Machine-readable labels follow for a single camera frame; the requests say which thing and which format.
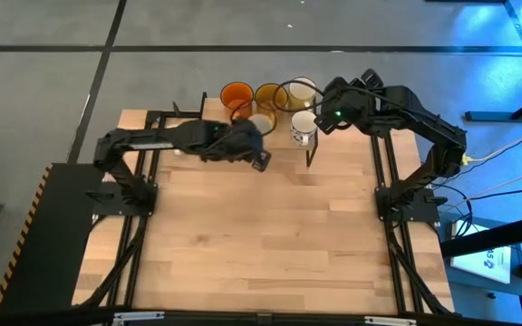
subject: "gray floor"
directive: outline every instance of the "gray floor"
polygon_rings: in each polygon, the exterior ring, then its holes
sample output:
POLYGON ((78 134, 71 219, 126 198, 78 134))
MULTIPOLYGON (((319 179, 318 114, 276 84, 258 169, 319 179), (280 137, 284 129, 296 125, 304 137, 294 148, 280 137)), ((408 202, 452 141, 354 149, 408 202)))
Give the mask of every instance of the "gray floor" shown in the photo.
MULTIPOLYGON (((513 0, 522 23, 522 0, 513 0)), ((117 0, 0 0, 0 44, 104 44, 117 0)), ((119 45, 433 45, 521 46, 502 5, 422 0, 134 0, 119 45)), ((65 161, 99 53, 0 53, 0 281, 36 185, 50 162, 65 161)), ((522 134, 522 124, 467 123, 466 110, 522 105, 522 54, 113 53, 80 162, 114 127, 122 109, 197 110, 200 93, 232 81, 256 87, 298 75, 325 86, 334 76, 375 69, 386 84, 411 87, 428 110, 469 131, 480 157, 522 134)), ((418 139, 425 157, 429 145, 418 139)), ((468 195, 522 175, 522 145, 452 183, 468 195)), ((509 188, 522 188, 522 181, 509 188)), ((459 199, 443 192, 452 202, 459 199)), ((522 195, 474 205, 476 216, 522 218, 522 195)), ((517 297, 452 284, 458 312, 522 321, 517 297)))

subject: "yellow cup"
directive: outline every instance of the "yellow cup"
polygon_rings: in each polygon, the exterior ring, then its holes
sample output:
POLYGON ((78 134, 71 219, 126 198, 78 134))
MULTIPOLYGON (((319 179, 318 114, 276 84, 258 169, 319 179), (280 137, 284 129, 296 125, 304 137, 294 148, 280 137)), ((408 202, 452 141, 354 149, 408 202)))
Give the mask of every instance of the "yellow cup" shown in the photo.
POLYGON ((289 95, 287 95, 287 91, 275 83, 261 85, 255 92, 257 112, 265 114, 271 120, 279 112, 277 107, 282 110, 287 110, 288 100, 289 95))
MULTIPOLYGON (((315 82, 306 77, 297 77, 294 81, 306 82, 315 87, 315 82)), ((302 110, 314 102, 315 91, 308 86, 292 82, 289 84, 289 110, 302 110)))

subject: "wooden tabletop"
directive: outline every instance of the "wooden tabletop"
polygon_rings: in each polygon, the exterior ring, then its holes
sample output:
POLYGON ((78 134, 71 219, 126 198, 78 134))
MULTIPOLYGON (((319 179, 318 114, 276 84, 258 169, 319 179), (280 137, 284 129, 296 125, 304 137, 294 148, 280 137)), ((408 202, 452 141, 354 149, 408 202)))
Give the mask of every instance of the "wooden tabletop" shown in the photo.
MULTIPOLYGON (((224 119, 219 103, 207 99, 204 119, 224 119)), ((146 113, 124 110, 119 127, 141 129, 146 113)), ((244 162, 203 163, 172 151, 160 154, 159 197, 147 228, 134 306, 396 313, 388 249, 374 204, 370 138, 357 129, 321 134, 307 168, 303 151, 291 150, 277 133, 270 136, 266 147, 273 157, 264 173, 244 162)), ((392 139, 400 175, 406 177, 420 165, 414 135, 398 131, 392 139)), ((135 159, 135 153, 126 155, 131 168, 135 159)), ((387 167, 385 174, 390 175, 387 167)), ((122 220, 106 218, 91 232, 73 303, 87 299, 111 269, 122 220)), ((434 231, 426 224, 409 226, 418 272, 452 308, 434 231)), ((411 309, 403 271, 402 282, 411 309)))

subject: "mug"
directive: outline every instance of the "mug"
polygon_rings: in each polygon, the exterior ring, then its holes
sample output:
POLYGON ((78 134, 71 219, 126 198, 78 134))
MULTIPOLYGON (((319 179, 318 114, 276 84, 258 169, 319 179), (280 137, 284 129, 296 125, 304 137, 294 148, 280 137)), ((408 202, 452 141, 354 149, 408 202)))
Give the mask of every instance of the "mug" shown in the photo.
POLYGON ((307 146, 315 138, 317 126, 315 114, 309 110, 299 111, 291 118, 291 138, 300 146, 307 146))
MULTIPOLYGON (((297 77, 294 81, 306 82, 315 87, 315 82, 306 77, 297 77)), ((302 110, 312 105, 315 90, 303 84, 292 82, 289 84, 289 110, 302 110)))
POLYGON ((256 113, 249 117, 249 121, 253 122, 261 135, 265 136, 273 131, 273 128, 275 127, 275 114, 273 115, 273 120, 271 120, 265 114, 256 113))

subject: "wire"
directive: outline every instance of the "wire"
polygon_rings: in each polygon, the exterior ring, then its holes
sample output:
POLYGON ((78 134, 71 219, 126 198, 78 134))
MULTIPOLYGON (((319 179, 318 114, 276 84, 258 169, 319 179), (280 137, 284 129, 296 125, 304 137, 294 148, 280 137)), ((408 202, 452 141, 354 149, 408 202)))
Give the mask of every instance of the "wire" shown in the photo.
POLYGON ((517 250, 518 252, 520 252, 522 254, 522 250, 519 248, 519 244, 516 244, 516 245, 507 245, 507 244, 500 244, 500 243, 497 243, 495 241, 489 241, 487 239, 484 238, 484 236, 482 236, 482 234, 480 233, 481 231, 479 231, 479 229, 477 228, 476 225, 472 225, 475 230, 477 230, 477 234, 482 238, 483 241, 488 241, 488 242, 491 242, 493 245, 502 245, 502 246, 507 246, 511 249, 515 249, 517 250))
POLYGON ((450 206, 450 207, 454 207, 456 208, 457 211, 459 211, 460 213, 460 217, 453 220, 452 223, 455 223, 455 222, 458 222, 462 219, 464 219, 463 223, 462 223, 462 226, 460 227, 460 229, 457 231, 457 233, 454 235, 454 238, 458 238, 458 237, 461 237, 463 235, 465 235, 469 229, 470 229, 470 223, 472 222, 472 214, 471 213, 468 213, 468 214, 463 214, 460 209, 458 207, 455 207, 454 205, 450 205, 450 204, 442 204, 443 206, 450 206))
POLYGON ((484 158, 469 158, 469 162, 480 162, 480 161, 484 161, 484 160, 490 159, 490 158, 496 156, 501 151, 503 151, 503 150, 513 146, 513 145, 516 145, 517 143, 520 143, 521 141, 522 141, 522 136, 520 138, 518 138, 518 139, 515 139, 515 140, 511 141, 510 143, 508 143, 507 145, 503 146, 502 148, 497 149, 497 150, 493 151, 492 153, 486 155, 484 158))
MULTIPOLYGON (((433 185, 433 186, 439 186, 439 184, 435 184, 435 183, 432 183, 432 182, 430 182, 430 184, 433 185)), ((458 192, 462 196, 463 199, 468 199, 467 195, 465 195, 462 191, 456 189, 455 187, 446 186, 446 185, 441 185, 441 186, 445 187, 447 189, 454 190, 454 191, 458 192)), ((472 204, 470 203, 470 201, 467 201, 467 208, 469 209, 469 214, 472 214, 472 204)))
POLYGON ((404 221, 406 220, 406 216, 404 215, 404 210, 403 209, 400 210, 400 214, 401 214, 400 221, 398 222, 397 225, 395 225, 395 226, 393 226, 391 228, 392 230, 395 229, 396 227, 402 225, 404 223, 404 221))
POLYGON ((442 182, 441 184, 439 184, 439 186, 436 187, 436 188, 438 189, 438 188, 440 188, 440 187, 444 187, 444 185, 447 184, 447 183, 449 183, 450 181, 452 181, 452 180, 456 179, 457 177, 460 177, 460 176, 462 176, 462 175, 464 175, 464 174, 469 173, 469 172, 472 171, 473 169, 478 168, 478 167, 482 166, 483 164, 486 164, 486 163, 489 162, 491 159, 497 158, 498 156, 500 156, 500 155, 502 155, 503 153, 505 153, 506 151, 508 151, 508 150, 510 150, 510 149, 512 149, 512 148, 514 148, 514 147, 516 147, 516 146, 518 146, 518 145, 521 144, 521 143, 522 143, 522 140, 520 140, 517 144, 512 145, 512 146, 510 146, 510 147, 507 147, 506 149, 500 151, 497 155, 493 156, 492 158, 486 159, 486 160, 482 161, 482 163, 477 164, 476 166, 473 166, 472 168, 470 168, 470 169, 468 169, 468 170, 466 170, 466 171, 464 171, 464 172, 458 173, 458 175, 456 175, 456 176, 454 176, 454 177, 447 178, 444 182, 442 182))
POLYGON ((439 230, 437 230, 436 227, 434 227, 434 224, 432 222, 426 222, 426 224, 430 226, 430 228, 434 231, 434 233, 440 240, 439 230))
POLYGON ((496 196, 503 196, 503 195, 513 195, 513 194, 520 194, 522 193, 522 189, 520 190, 515 190, 515 191, 507 191, 507 192, 502 192, 502 193, 496 193, 496 194, 491 194, 491 195, 486 195, 486 196, 481 196, 481 197, 474 197, 470 200, 479 200, 479 199, 485 199, 485 198, 490 198, 490 197, 496 197, 496 196))
POLYGON ((508 185, 510 185, 510 184, 512 184, 512 183, 514 183, 514 182, 519 181, 520 179, 522 179, 522 176, 521 176, 521 177, 516 177, 516 178, 514 178, 514 179, 512 179, 512 180, 510 180, 510 181, 507 181, 507 182, 505 182, 505 183, 502 183, 502 184, 496 185, 496 186, 494 186, 494 187, 490 187, 489 189, 487 189, 487 190, 485 190, 485 191, 482 191, 482 192, 476 194, 475 196, 471 196, 471 197, 469 197, 469 198, 464 199, 463 201, 457 203, 455 206, 459 206, 460 204, 463 204, 463 203, 469 202, 470 200, 475 199, 475 198, 477 198, 477 197, 480 197, 480 195, 482 195, 482 194, 486 194, 486 193, 489 192, 489 191, 492 191, 492 190, 495 190, 495 189, 499 189, 500 187, 508 186, 508 185))

